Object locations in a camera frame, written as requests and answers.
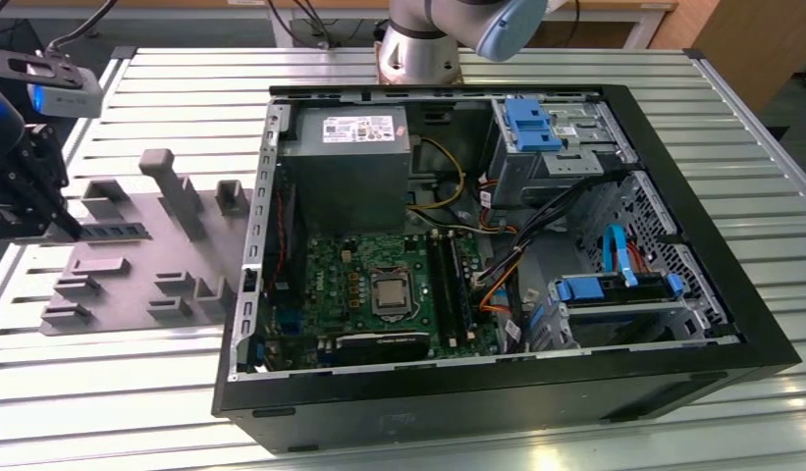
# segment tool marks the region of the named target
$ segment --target blue latch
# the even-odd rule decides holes
[[[556,284],[560,301],[580,301],[583,299],[603,299],[603,288],[598,278],[568,278]]]
[[[539,100],[510,98],[504,101],[504,118],[516,134],[516,148],[522,152],[558,151],[563,142],[551,130],[551,116]]]
[[[667,285],[670,285],[670,288],[674,290],[674,295],[677,297],[686,293],[686,284],[682,281],[682,277],[675,273],[667,275]]]

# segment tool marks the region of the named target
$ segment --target wooden wall panel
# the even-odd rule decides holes
[[[694,47],[762,110],[806,61],[806,0],[722,0]]]
[[[679,0],[677,11],[669,13],[650,43],[651,49],[691,47],[719,0]]]

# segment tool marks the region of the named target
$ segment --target ram slot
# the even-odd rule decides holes
[[[463,271],[457,279],[452,239],[440,233],[428,235],[427,255],[429,257],[429,278],[432,282],[433,302],[437,315],[440,344],[455,347],[467,342],[464,305],[469,308],[469,298],[459,296],[459,283],[463,284]]]

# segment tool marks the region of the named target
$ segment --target sticker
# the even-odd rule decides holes
[[[522,329],[519,329],[519,326],[510,319],[507,319],[507,324],[504,324],[504,331],[514,340],[519,341],[522,339]]]
[[[481,206],[487,209],[494,207],[494,196],[488,191],[481,191]]]
[[[556,135],[576,135],[576,129],[574,126],[555,126]]]
[[[387,142],[396,139],[391,116],[339,116],[324,120],[324,143]]]

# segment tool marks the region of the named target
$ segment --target black ram slot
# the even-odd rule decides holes
[[[457,297],[457,280],[452,260],[452,241],[445,235],[427,235],[429,243],[429,277],[437,315],[440,344],[452,346],[467,342],[461,303]]]
[[[472,308],[469,307],[469,289],[467,287],[467,281],[464,279],[464,266],[460,259],[460,252],[457,251],[457,244],[455,238],[448,237],[448,245],[452,254],[452,277],[451,285],[455,285],[455,298],[457,299],[457,308],[460,310],[460,316],[464,321],[464,332],[472,332],[476,324],[472,318]]]

